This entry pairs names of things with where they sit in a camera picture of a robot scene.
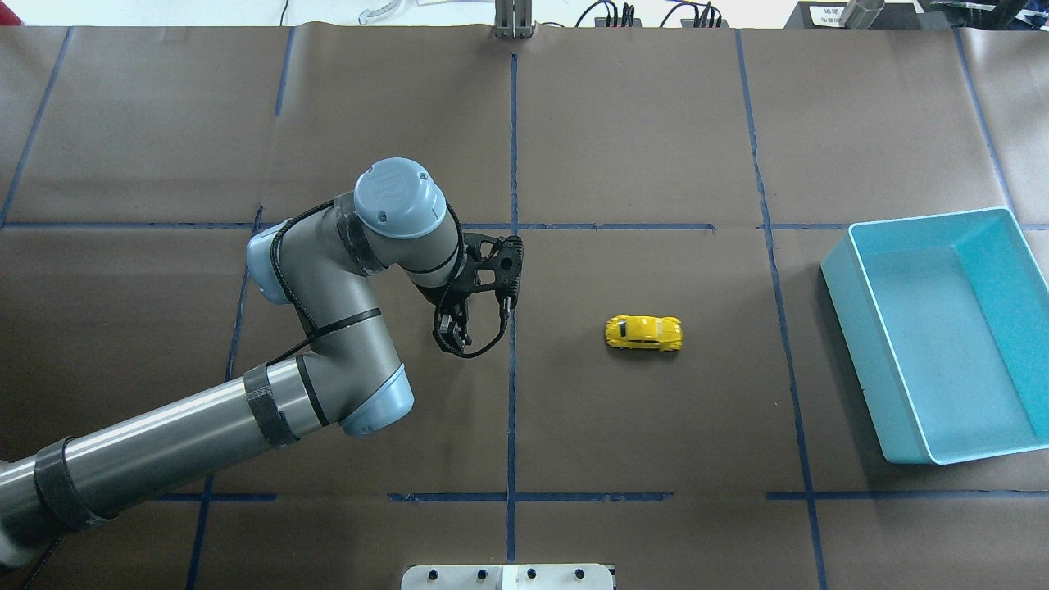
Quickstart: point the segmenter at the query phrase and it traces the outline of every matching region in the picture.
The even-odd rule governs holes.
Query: blue tape line
[[[510,233],[517,216],[517,54],[510,56]],[[517,312],[510,312],[510,371],[507,405],[507,563],[517,561]]]
[[[12,222],[5,229],[30,230],[250,230],[247,223],[223,222]]]
[[[153,502],[202,502],[201,493],[165,493]],[[276,502],[276,493],[213,493],[209,502]]]
[[[449,492],[449,493],[387,493],[386,498],[393,503],[412,502],[506,502],[506,493],[472,493],[472,492]]]
[[[864,490],[816,491],[819,501],[831,500],[1047,500],[1049,491],[1021,491],[1013,489],[917,489],[917,490]],[[801,491],[770,491],[765,499],[770,502],[796,502],[808,498]]]
[[[193,590],[196,587],[196,574],[200,566],[200,551],[204,548],[204,531],[208,527],[208,505],[214,483],[214,476],[208,476],[204,480],[200,511],[197,513],[197,531],[193,536],[193,553],[190,556],[190,571],[186,574],[186,590]]]
[[[998,176],[998,184],[1002,187],[1002,194],[1005,196],[1005,205],[1013,213],[1016,212],[1015,208],[1012,206],[1012,193],[1009,191],[1009,185],[1005,182],[1005,173],[1002,172],[1002,163],[998,159],[998,150],[994,149],[994,142],[990,139],[990,129],[987,128],[987,120],[984,119],[983,107],[980,106],[980,97],[977,96],[977,88],[972,84],[972,75],[969,71],[969,60],[965,57],[965,46],[962,43],[962,35],[959,29],[954,28],[951,31],[955,34],[955,44],[958,46],[958,57],[962,60],[962,75],[965,78],[965,87],[969,89],[969,99],[972,100],[972,106],[977,110],[977,121],[980,122],[980,130],[984,134],[984,142],[987,144],[987,151],[990,152],[991,164],[994,165],[994,175]]]
[[[510,312],[510,400],[507,406],[507,563],[517,559],[517,312]]]
[[[465,230],[510,230],[511,224],[462,224]]]
[[[387,493],[394,504],[422,502],[506,502],[501,492]],[[664,502],[673,498],[670,491],[605,491],[605,492],[515,492],[514,502]]]
[[[153,502],[200,502],[202,498],[199,493],[165,493]]]
[[[252,223],[252,235],[259,231],[259,222],[262,219],[262,207],[255,211],[255,220]],[[237,358],[237,351],[240,349],[240,326],[244,319],[244,298],[248,295],[248,264],[244,264],[244,274],[240,277],[240,298],[237,300],[237,315],[233,320],[233,336],[230,338],[230,356],[226,359],[226,380],[233,379],[233,362]]]
[[[275,223],[247,222],[10,222],[5,229],[34,230],[255,230],[276,226]],[[773,224],[772,229],[842,229],[848,224]],[[706,230],[715,231],[713,224],[463,224],[465,230]]]
[[[276,493],[213,493],[209,499],[210,502],[229,502],[229,503],[258,503],[258,502],[276,502]]]
[[[510,233],[517,234],[517,54],[510,56]]]
[[[716,230],[713,224],[520,224],[526,230]]]
[[[284,66],[280,70],[280,86],[277,87],[277,105],[273,108],[273,115],[280,117],[281,109],[284,108],[284,86],[287,85],[287,68],[292,63],[292,44],[295,42],[295,27],[287,29],[287,45],[284,47]]]
[[[72,38],[73,27],[66,29],[65,39],[62,40],[62,48],[59,49],[59,57],[55,59],[55,66],[51,67],[51,77],[47,79],[47,86],[44,88],[44,96],[40,99],[40,106],[37,107],[37,115],[33,119],[33,126],[29,127],[29,135],[25,139],[25,145],[22,147],[22,155],[18,159],[18,165],[15,167],[15,175],[10,178],[10,185],[7,187],[7,197],[3,202],[3,208],[0,209],[0,229],[3,229],[7,223],[7,213],[10,212],[10,206],[15,203],[15,193],[18,191],[18,184],[22,180],[22,171],[25,169],[25,163],[29,160],[29,152],[33,150],[33,141],[37,139],[37,130],[40,129],[40,121],[44,118],[44,109],[47,108],[47,101],[51,98],[51,91],[55,90],[55,81],[59,78],[59,70],[62,69],[62,61],[65,60],[66,49],[69,48],[69,39]]]
[[[844,230],[851,224],[772,224],[770,227],[775,230]],[[765,224],[754,228],[764,230]]]
[[[262,207],[255,211],[255,219],[252,222],[252,235],[258,231],[259,222],[262,218]],[[233,363],[237,358],[237,350],[240,347],[240,328],[243,323],[244,296],[248,293],[248,265],[244,264],[244,273],[240,278],[240,294],[237,298],[237,315],[233,322],[233,335],[230,337],[230,354],[226,361],[226,380],[233,379]],[[200,552],[204,550],[204,534],[208,527],[208,509],[213,501],[211,496],[212,487],[215,483],[214,476],[208,476],[204,481],[204,493],[200,496],[200,513],[197,517],[197,531],[193,538],[193,555],[190,557],[190,571],[186,575],[186,590],[193,590],[196,586],[197,569],[200,565]]]
[[[612,491],[612,492],[521,492],[518,502],[664,502],[673,498],[669,491]]]
[[[772,240],[772,220],[769,214],[769,202],[765,192],[765,180],[757,160],[757,130],[754,125],[754,109],[750,101],[750,83],[747,80],[747,61],[743,54],[743,35],[735,30],[735,51],[740,61],[740,83],[743,86],[743,102],[747,110],[747,127],[750,131],[750,152],[754,160],[754,178],[757,182],[757,192],[762,199],[762,223],[765,232],[765,246],[769,255],[769,269],[772,272],[772,290],[776,299],[776,315],[779,319],[779,338],[784,354],[787,356],[787,371],[790,375],[790,397],[794,404],[794,436],[797,439],[797,454],[801,462],[801,478],[805,481],[806,504],[809,509],[809,531],[812,536],[812,552],[816,561],[816,578],[820,590],[827,590],[827,570],[823,567],[823,548],[819,538],[819,521],[816,518],[816,500],[813,497],[812,472],[809,468],[809,450],[805,441],[805,425],[801,422],[801,401],[797,395],[797,377],[794,374],[794,355],[791,352],[790,334],[787,331],[787,311],[784,305],[784,294],[779,283],[779,270],[776,268],[775,244]]]

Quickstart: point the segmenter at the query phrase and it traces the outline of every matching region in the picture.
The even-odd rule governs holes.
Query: toy car
[[[604,325],[604,341],[614,349],[680,351],[683,337],[676,317],[616,316]]]

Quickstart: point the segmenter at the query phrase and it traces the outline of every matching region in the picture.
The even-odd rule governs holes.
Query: plastic bin
[[[1008,209],[854,224],[821,267],[885,459],[1049,447],[1049,289]]]

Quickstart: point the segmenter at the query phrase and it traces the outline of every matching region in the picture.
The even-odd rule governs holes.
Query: black wire
[[[441,333],[441,309],[445,304],[445,297],[448,296],[448,292],[452,289],[452,282],[458,277],[466,269],[466,239],[463,237],[463,224],[459,224],[458,215],[455,214],[455,210],[452,209],[451,205],[447,205],[448,212],[451,213],[452,220],[455,222],[455,233],[458,235],[458,240],[456,248],[458,249],[458,254],[455,256],[455,265],[452,267],[451,274],[448,275],[448,280],[445,282],[445,289],[441,292],[441,297],[437,299],[437,304],[433,307],[433,337],[437,341],[437,345],[441,346],[442,351],[452,353],[459,358],[476,358],[480,355],[492,350],[492,346],[497,344],[499,340],[502,339],[502,335],[507,333],[507,325],[510,323],[510,314],[507,312],[506,307],[502,301],[499,301],[499,333],[495,335],[495,338],[485,344],[481,349],[474,351],[472,353],[464,353],[452,347],[451,344],[445,340],[444,334]]]
[[[298,344],[292,346],[291,349],[284,351],[279,356],[274,357],[273,360],[271,360],[270,362],[265,363],[265,365],[266,366],[273,366],[273,365],[277,364],[278,362],[280,362],[280,361],[282,361],[282,360],[291,357],[292,355],[294,355],[295,353],[301,351],[302,349],[305,349],[309,344],[313,344],[314,340],[316,340],[316,339],[317,338],[313,337],[313,336],[311,336],[309,338],[306,338],[305,340],[303,340],[303,341],[299,342]]]
[[[710,2],[707,2],[703,6],[703,14],[700,16],[700,20],[698,22],[692,23],[692,26],[702,26],[706,28],[709,25],[709,23],[713,21],[712,19],[713,13],[710,12],[710,8],[712,7],[713,5],[710,4]]]
[[[277,276],[277,282],[280,283],[280,288],[284,292],[284,296],[287,297],[287,300],[291,301],[293,305],[295,305],[295,311],[299,312],[302,317],[306,319],[306,322],[309,324],[309,335],[317,332],[317,322],[314,321],[314,316],[306,311],[302,301],[292,291],[292,286],[287,283],[287,279],[284,278],[284,273],[280,270],[280,243],[284,238],[284,234],[287,233],[287,231],[292,229],[295,224],[298,224],[302,219],[305,219],[318,211],[323,211],[328,207],[331,207],[333,204],[335,204],[334,198],[327,203],[322,203],[308,211],[299,213],[277,230],[277,233],[273,235],[273,243],[270,245],[270,265],[273,267],[273,274]]]
[[[53,553],[55,550],[59,548],[59,543],[61,542],[62,538],[60,536],[55,541],[52,541],[51,544],[47,546],[47,549],[44,551],[44,554],[41,555],[40,560],[37,561],[37,565],[33,566],[33,571],[29,572],[29,576],[26,577],[25,582],[22,583],[21,590],[27,590],[29,586],[33,585],[33,582],[37,580],[38,575],[40,575],[40,570],[44,569],[44,565],[47,564],[47,560],[49,560],[51,553]]]
[[[613,2],[612,0],[597,0],[597,2],[594,2],[593,4],[586,7],[586,9],[583,10],[583,14],[579,15],[579,20],[576,21],[576,26],[579,26],[579,24],[583,22],[583,19],[586,18],[586,14],[596,8],[598,4],[604,4],[604,9],[612,13],[611,15],[608,15],[607,19],[611,19],[612,22],[616,22],[619,20],[619,7],[616,6],[615,2]]]
[[[678,2],[677,4],[673,5],[672,8],[670,8],[670,12],[667,13],[665,17],[663,17],[663,22],[659,23],[659,28],[663,28],[663,25],[666,24],[666,21],[670,20],[670,15],[672,15],[675,10],[677,10],[678,8],[680,8],[682,6],[691,6],[692,9],[695,10],[695,19],[694,19],[693,22],[697,23],[697,24],[700,22],[700,5],[699,4],[695,4],[694,2]]]

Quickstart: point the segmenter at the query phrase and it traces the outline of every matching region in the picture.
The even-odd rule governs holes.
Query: blue joint cap
[[[411,395],[404,363],[360,407],[342,421],[342,429],[351,437],[363,437],[385,428],[411,412],[415,397]]]
[[[407,157],[381,160],[361,174],[354,208],[368,229],[393,239],[426,235],[448,212],[445,193],[426,168]]]
[[[262,293],[262,296],[278,305],[291,303],[291,301],[284,295],[284,290],[280,288],[277,273],[274,272],[273,265],[270,264],[270,247],[273,245],[273,235],[290,220],[285,219],[283,224],[277,224],[255,234],[248,243],[248,274],[259,286],[259,292]]]

